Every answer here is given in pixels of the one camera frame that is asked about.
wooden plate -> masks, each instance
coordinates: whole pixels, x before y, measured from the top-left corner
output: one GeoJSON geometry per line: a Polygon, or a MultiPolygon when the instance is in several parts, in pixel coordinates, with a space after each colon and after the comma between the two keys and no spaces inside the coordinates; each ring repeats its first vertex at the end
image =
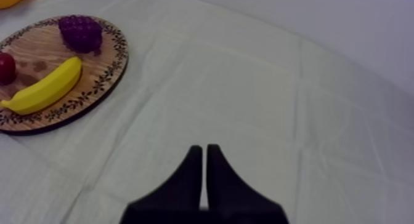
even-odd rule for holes
{"type": "Polygon", "coordinates": [[[93,17],[103,29],[101,54],[77,54],[69,50],[60,37],[57,21],[49,18],[30,25],[0,42],[0,52],[11,54],[16,61],[17,78],[0,86],[0,100],[10,100],[22,90],[55,70],[72,56],[82,60],[82,76],[72,90],[53,105],[36,113],[21,116],[0,108],[0,130],[27,132],[51,129],[89,111],[121,79],[128,62],[128,44],[122,32],[110,22],[93,17]]]}

white tablecloth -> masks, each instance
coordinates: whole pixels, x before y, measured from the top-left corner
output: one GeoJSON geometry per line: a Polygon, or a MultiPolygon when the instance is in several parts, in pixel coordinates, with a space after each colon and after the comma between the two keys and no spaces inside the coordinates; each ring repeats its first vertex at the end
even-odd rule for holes
{"type": "Polygon", "coordinates": [[[414,222],[414,99],[384,79],[197,0],[34,0],[0,11],[0,39],[67,14],[123,30],[129,66],[81,119],[0,134],[0,223],[118,223],[208,143],[291,223],[414,222]]]}

